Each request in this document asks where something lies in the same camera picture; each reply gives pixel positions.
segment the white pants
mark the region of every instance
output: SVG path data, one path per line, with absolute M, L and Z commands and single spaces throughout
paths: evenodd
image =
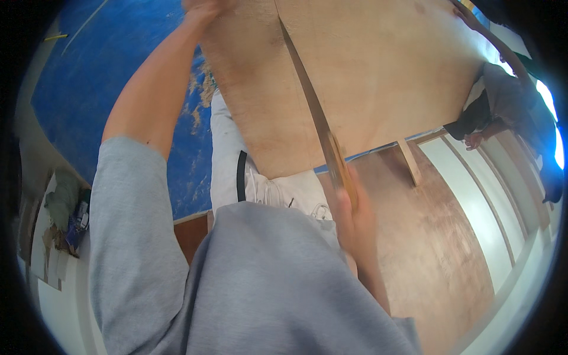
M 211 134 L 213 215 L 217 208 L 239 201 L 237 165 L 243 151 L 247 153 L 244 169 L 246 201 L 274 207 L 293 207 L 317 219 L 332 220 L 323 188 L 313 170 L 273 180 L 268 180 L 258 172 L 219 89 L 215 90 L 211 100 Z

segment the wooden saw handle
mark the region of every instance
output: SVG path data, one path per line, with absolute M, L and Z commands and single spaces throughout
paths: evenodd
M 357 207 L 359 205 L 357 199 L 357 190 L 355 189 L 355 185 L 351 180 L 349 170 L 347 170 L 347 163 L 345 162 L 343 153 L 341 153 L 341 147 L 339 146 L 337 137 L 331 131 L 328 132 L 328 136 L 331 142 L 331 148 L 333 149 L 333 158 L 335 159 L 335 165 L 337 166 L 337 171 L 332 171 L 332 169 L 329 170 L 331 182 L 333 184 L 333 187 L 343 187 L 347 191 L 349 199 L 351 200 L 351 209 L 353 210 L 353 212 L 357 212 Z

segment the hand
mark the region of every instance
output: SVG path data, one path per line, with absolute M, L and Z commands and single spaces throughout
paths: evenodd
M 481 132 L 472 133 L 471 135 L 463 136 L 465 139 L 465 145 L 467 146 L 467 151 L 472 151 L 473 149 L 477 149 L 481 142 L 483 142 L 483 135 Z
M 361 185 L 354 167 L 348 165 L 349 175 L 357 192 L 357 212 L 353 212 L 349 194 L 345 189 L 337 191 L 338 216 L 336 223 L 337 239 L 341 248 L 350 254 L 357 265 L 377 262 L 377 238 L 375 213 L 367 192 Z
M 232 10 L 237 5 L 237 0 L 181 0 L 181 7 L 186 12 L 192 10 L 205 11 L 213 17 Z
M 449 1 L 456 7 L 454 9 L 454 14 L 461 18 L 469 28 L 477 32 L 484 28 L 481 22 L 479 22 L 479 20 L 474 16 L 474 14 L 471 13 L 471 11 L 467 7 L 465 7 L 464 4 L 459 2 L 459 0 Z

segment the black stripe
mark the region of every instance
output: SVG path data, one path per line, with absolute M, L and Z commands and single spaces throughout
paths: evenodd
M 245 163 L 247 162 L 247 153 L 241 151 L 239 162 L 237 164 L 237 200 L 239 202 L 246 201 L 245 195 Z

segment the hand saw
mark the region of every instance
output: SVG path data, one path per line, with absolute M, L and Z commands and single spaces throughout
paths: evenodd
M 302 89 L 304 90 L 304 95 L 306 96 L 306 101 L 308 102 L 310 113 L 312 114 L 312 118 L 314 119 L 314 125 L 316 126 L 316 131 L 318 132 L 321 149 L 323 151 L 325 163 L 327 164 L 327 168 L 329 170 L 329 176 L 331 177 L 333 188 L 340 189 L 343 187 L 347 191 L 349 199 L 351 200 L 352 210 L 356 211 L 358 205 L 357 192 L 355 190 L 355 186 L 353 186 L 353 182 L 351 181 L 351 176 L 349 175 L 349 171 L 347 170 L 347 164 L 345 163 L 345 158 L 341 153 L 341 147 L 337 142 L 337 137 L 329 129 L 329 124 L 325 119 L 325 115 L 318 100 L 318 96 L 316 95 L 316 91 L 314 90 L 310 78 L 306 73 L 306 69 L 302 64 L 298 51 L 296 51 L 296 47 L 294 47 L 292 38 L 290 38 L 286 27 L 282 23 L 280 15 L 278 15 L 278 20 L 280 21 L 280 26 L 282 27 L 284 42 L 286 42 L 288 52 L 290 53 L 290 57 L 292 57 L 294 68 L 296 69 L 296 73 L 298 74 L 298 78 L 300 79 L 300 84 L 302 85 Z

